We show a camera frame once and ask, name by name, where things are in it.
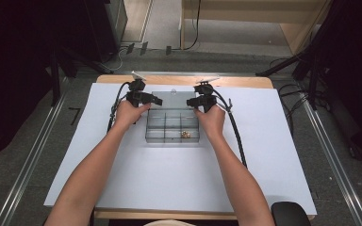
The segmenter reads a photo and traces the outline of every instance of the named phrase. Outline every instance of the gray carpet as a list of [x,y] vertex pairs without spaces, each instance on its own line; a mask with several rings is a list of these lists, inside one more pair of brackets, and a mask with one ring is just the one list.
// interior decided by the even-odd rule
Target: gray carpet
[[[164,51],[148,51],[145,55],[140,56],[139,51],[135,50],[132,54],[123,56],[123,66],[117,73],[135,70],[253,74],[269,68],[270,62],[274,59],[277,57],[194,52],[174,52],[170,56],[165,56]],[[113,58],[107,63],[110,67],[117,67],[119,64],[118,58]],[[292,69],[293,67],[285,69],[284,73],[290,73]],[[71,125],[75,113],[69,107],[81,108],[81,110],[85,107],[91,83],[96,80],[97,76],[98,74],[90,69],[80,67],[80,72],[72,81],[62,110],[10,225],[41,225],[49,214],[49,208],[43,206],[43,201],[80,117],[79,115],[75,124]],[[274,75],[272,82],[276,88],[293,83],[290,78],[286,79],[281,75]],[[298,95],[290,96],[286,98],[286,102],[288,105],[293,105],[299,98]],[[25,122],[15,139],[0,153],[0,209],[48,114],[50,101],[49,93]],[[346,142],[338,131],[332,115],[322,109],[320,112],[329,135],[337,147],[341,161],[362,198],[362,162],[349,156]],[[318,215],[312,220],[312,224],[319,226],[355,225],[303,107],[295,112],[294,122],[295,145],[318,210]],[[107,225],[107,221],[98,220],[97,225]]]

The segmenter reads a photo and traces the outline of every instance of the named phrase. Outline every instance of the table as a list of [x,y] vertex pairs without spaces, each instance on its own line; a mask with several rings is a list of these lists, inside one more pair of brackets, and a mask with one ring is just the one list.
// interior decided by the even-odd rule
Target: table
[[[185,48],[185,19],[196,19],[199,0],[182,0],[181,48]],[[325,18],[330,0],[202,0],[200,20],[245,21],[281,25],[293,55]]]

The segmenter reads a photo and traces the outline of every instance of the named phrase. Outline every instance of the floor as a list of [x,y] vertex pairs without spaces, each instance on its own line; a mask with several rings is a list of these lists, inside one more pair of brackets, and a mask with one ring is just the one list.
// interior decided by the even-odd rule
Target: floor
[[[152,10],[155,10],[155,2],[152,5]],[[156,33],[149,27],[151,26],[148,23],[146,35],[144,36],[145,39],[149,38],[149,32],[152,34]],[[172,42],[163,42],[164,40],[162,40],[162,44],[158,41],[157,45],[164,46],[170,44],[177,46],[179,41],[176,41],[177,31],[175,30],[172,35],[174,39],[169,37],[168,40]],[[249,45],[249,42],[253,43],[255,39],[248,39],[247,41],[247,45]],[[152,44],[152,49],[154,49],[154,39],[149,40],[149,43],[149,47]],[[165,51],[161,50],[150,50],[141,56],[139,50],[134,50],[129,55],[122,53],[120,55],[122,58],[112,58],[106,65],[112,68],[121,66],[116,73],[130,73],[135,70],[169,73],[231,73],[235,76],[248,76],[268,69],[280,57],[290,56],[290,53],[287,55],[287,52],[278,52],[275,49],[268,48],[264,42],[262,44],[262,48],[260,46],[257,47],[262,53],[253,51],[229,53],[227,51],[230,48],[226,44],[221,44],[218,47],[219,49],[214,52],[173,51],[169,56],[166,56]],[[295,84],[295,81],[290,77],[293,68],[294,65],[291,65],[280,73],[271,76],[276,89],[280,89],[285,84]],[[58,117],[41,149],[41,155],[38,156],[39,160],[30,174],[25,189],[18,192],[21,199],[14,206],[12,215],[7,217],[6,225],[42,225],[49,214],[50,209],[43,206],[44,199],[70,144],[82,110],[85,107],[91,83],[96,81],[97,76],[99,76],[99,74],[82,65],[79,65],[78,69],[79,72],[76,79],[69,81],[69,88],[63,99],[63,106],[58,112]],[[293,90],[293,88],[285,89],[284,92]],[[52,94],[48,93],[40,101],[16,137],[0,153],[0,211],[13,185],[15,185],[24,162],[51,110],[51,96]],[[294,105],[300,99],[301,96],[299,95],[291,95],[284,98],[288,106]],[[77,115],[75,109],[78,108],[80,109],[80,114]],[[318,113],[321,116],[329,138],[332,140],[337,156],[349,176],[354,190],[362,201],[362,161],[351,158],[349,146],[345,137],[337,128],[332,112],[319,108]],[[337,177],[333,173],[331,165],[324,154],[316,130],[313,128],[312,121],[308,117],[304,106],[298,108],[293,116],[295,131],[293,140],[318,211],[318,215],[311,221],[312,225],[362,225],[356,223],[352,217],[341,192]],[[95,225],[107,225],[107,220],[98,219]]]

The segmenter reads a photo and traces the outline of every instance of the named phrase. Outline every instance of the person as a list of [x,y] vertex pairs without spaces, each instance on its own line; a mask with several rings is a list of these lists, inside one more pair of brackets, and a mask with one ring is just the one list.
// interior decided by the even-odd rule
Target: person
[[[75,168],[45,221],[46,226],[88,225],[91,211],[105,187],[124,134],[149,108],[150,104],[140,107],[134,107],[127,101],[119,104],[112,128]],[[274,225],[257,181],[240,163],[222,134],[225,112],[216,105],[207,113],[197,109],[194,111],[217,157],[239,225]]]

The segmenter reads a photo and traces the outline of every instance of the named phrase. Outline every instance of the clear plastic container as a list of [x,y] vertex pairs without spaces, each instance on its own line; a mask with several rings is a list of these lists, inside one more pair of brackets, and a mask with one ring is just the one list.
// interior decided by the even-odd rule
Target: clear plastic container
[[146,123],[148,143],[199,142],[199,121],[187,100],[194,98],[192,91],[152,92],[163,100],[163,105],[152,105]]

